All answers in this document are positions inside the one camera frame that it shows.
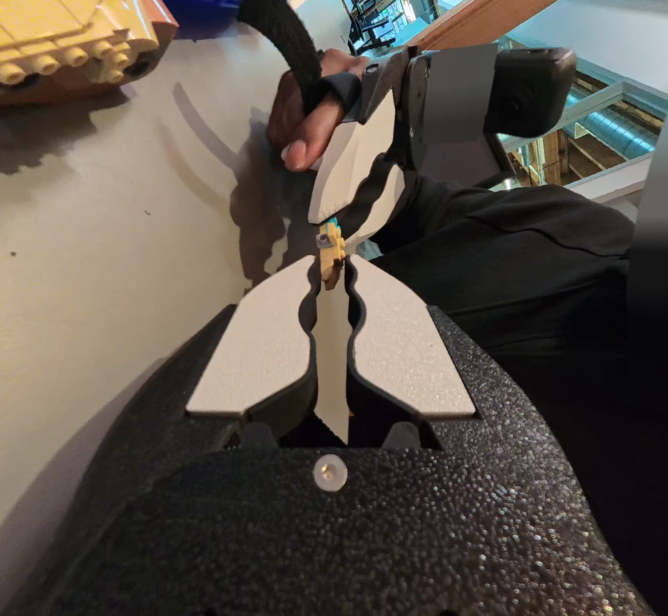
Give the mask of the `tan and brown brick model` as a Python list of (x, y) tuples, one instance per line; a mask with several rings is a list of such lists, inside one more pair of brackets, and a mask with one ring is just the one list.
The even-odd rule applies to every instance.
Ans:
[(86, 99), (137, 81), (178, 28), (162, 0), (1, 0), (1, 107)]

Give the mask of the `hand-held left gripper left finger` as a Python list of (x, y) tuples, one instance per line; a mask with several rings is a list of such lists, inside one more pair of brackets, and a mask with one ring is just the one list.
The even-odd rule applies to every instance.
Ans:
[(243, 424), (299, 424), (318, 396), (313, 328), (319, 292), (320, 266), (312, 254), (248, 292), (186, 412)]

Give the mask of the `tan claw toy plate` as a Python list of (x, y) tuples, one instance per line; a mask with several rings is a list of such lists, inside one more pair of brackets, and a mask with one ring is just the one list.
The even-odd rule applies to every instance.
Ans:
[(343, 259), (336, 259), (333, 254), (320, 253), (321, 279), (327, 291), (333, 290), (340, 279), (344, 267)]

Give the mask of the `person's black clothing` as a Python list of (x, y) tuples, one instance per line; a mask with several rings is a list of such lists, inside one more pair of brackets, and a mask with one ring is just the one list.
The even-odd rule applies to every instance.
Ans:
[(635, 224), (555, 185), (411, 174), (373, 264), (506, 371), (563, 447), (624, 572), (667, 614), (667, 315), (629, 323)]

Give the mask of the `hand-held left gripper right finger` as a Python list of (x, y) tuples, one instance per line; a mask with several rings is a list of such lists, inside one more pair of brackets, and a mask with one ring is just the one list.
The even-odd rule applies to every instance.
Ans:
[(345, 289), (352, 333), (346, 399), (372, 421), (471, 418), (476, 409), (426, 303), (357, 254)]

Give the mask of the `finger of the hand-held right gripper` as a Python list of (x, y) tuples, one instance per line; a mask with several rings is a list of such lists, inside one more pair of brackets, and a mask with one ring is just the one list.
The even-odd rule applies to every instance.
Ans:
[(322, 224), (343, 209), (362, 204), (357, 194), (377, 158), (384, 161), (393, 143), (395, 118), (394, 96), (388, 92), (364, 124), (347, 121), (335, 129), (313, 185), (310, 224)]
[(404, 171), (392, 161), (377, 157), (353, 201), (341, 211), (345, 253), (377, 234), (389, 221), (405, 189)]

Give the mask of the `metal air duct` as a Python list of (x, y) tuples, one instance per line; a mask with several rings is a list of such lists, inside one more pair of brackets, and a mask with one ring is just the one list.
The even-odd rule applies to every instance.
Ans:
[(624, 100), (567, 125), (569, 139), (592, 136), (625, 160), (655, 151), (664, 120)]

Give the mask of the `person's right hand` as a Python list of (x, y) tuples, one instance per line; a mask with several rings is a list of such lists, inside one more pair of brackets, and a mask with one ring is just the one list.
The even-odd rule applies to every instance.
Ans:
[(344, 111), (329, 94), (309, 115), (303, 111), (299, 86), (288, 71), (280, 82), (267, 126), (269, 144), (293, 172), (312, 169), (327, 149)]

